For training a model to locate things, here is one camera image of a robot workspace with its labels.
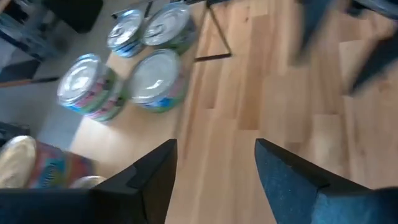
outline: can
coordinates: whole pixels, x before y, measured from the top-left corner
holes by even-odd
[[[65,187],[70,186],[76,180],[94,175],[94,163],[91,159],[85,158],[72,152],[65,154]]]
[[[116,77],[99,56],[82,55],[62,78],[57,91],[58,101],[80,114],[90,113],[107,99]]]
[[[132,71],[127,83],[131,101],[156,113],[173,108],[185,96],[181,71],[180,58],[173,50],[155,50]]]
[[[197,38],[190,8],[182,2],[167,4],[148,21],[142,41],[158,49],[173,49],[183,54]]]
[[[104,182],[105,180],[106,180],[105,177],[100,177],[100,176],[82,177],[76,180],[70,187],[73,189],[77,188],[90,189]]]
[[[64,184],[65,160],[61,149],[18,136],[0,152],[0,188],[57,188]]]
[[[108,35],[108,47],[120,57],[133,57],[145,45],[139,38],[142,34],[144,15],[138,9],[128,10],[120,15],[118,23]]]
[[[98,110],[87,114],[87,117],[99,122],[109,121],[118,115],[127,99],[127,89],[123,80],[119,79],[116,81],[114,88],[111,90],[111,94],[105,103]]]

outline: tin can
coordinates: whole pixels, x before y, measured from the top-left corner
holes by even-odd
[[[65,158],[61,149],[18,136],[0,152],[0,188],[54,188],[64,184]]]
[[[94,175],[94,164],[91,159],[74,154],[72,152],[65,153],[65,186],[70,186],[76,180]]]
[[[77,188],[90,189],[104,182],[105,180],[106,180],[105,177],[88,176],[76,180],[70,187],[73,189]]]
[[[62,78],[58,86],[58,101],[78,113],[91,113],[109,97],[116,77],[97,55],[83,55]]]
[[[190,8],[182,2],[167,4],[148,21],[142,41],[158,49],[173,49],[183,54],[197,38]]]
[[[145,47],[139,38],[143,22],[144,15],[138,9],[123,13],[108,35],[108,47],[120,57],[126,58],[141,52]]]
[[[127,87],[133,103],[161,113],[183,99],[185,82],[179,56],[163,49],[154,51],[136,65]]]
[[[127,99],[128,93],[124,82],[118,80],[105,103],[98,110],[87,114],[87,117],[99,122],[109,121],[118,115]]]

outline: metal lid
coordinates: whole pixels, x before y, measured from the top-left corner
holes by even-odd
[[[8,141],[0,151],[0,188],[25,187],[36,158],[36,141],[18,136]]]
[[[144,16],[138,9],[123,13],[118,24],[108,35],[108,47],[113,48],[125,44],[137,32],[143,20]]]
[[[77,188],[90,189],[104,182],[105,180],[106,180],[105,177],[100,177],[100,176],[82,177],[74,181],[74,183],[70,187],[73,189]]]
[[[65,74],[58,86],[61,103],[72,103],[81,98],[96,82],[101,59],[94,54],[82,55]]]
[[[163,44],[177,36],[189,18],[188,5],[182,2],[167,4],[149,20],[142,41],[146,45]]]
[[[134,103],[152,102],[164,95],[176,81],[180,59],[172,50],[156,50],[132,71],[128,88]]]

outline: gray floor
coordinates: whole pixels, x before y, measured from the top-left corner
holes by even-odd
[[[106,36],[114,25],[110,15],[134,2],[136,0],[104,0],[96,24],[88,34],[77,34],[65,24],[60,24],[59,32],[67,37],[68,50],[59,58],[46,60],[35,77],[61,77],[82,54],[94,53],[106,61],[109,56]],[[163,2],[157,1],[151,14]],[[39,141],[68,149],[82,117],[57,104],[57,85],[53,82],[0,88],[0,121],[28,124],[33,137]]]

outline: laminate floor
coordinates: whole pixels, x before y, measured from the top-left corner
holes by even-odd
[[[392,24],[373,12],[351,18],[342,5],[301,66],[289,63],[299,39],[295,1],[214,6],[234,56],[195,64],[174,195],[184,203],[169,223],[275,223],[257,176],[256,138],[370,188],[398,185],[396,66],[354,98],[343,94]],[[225,51],[209,18],[198,55]]]

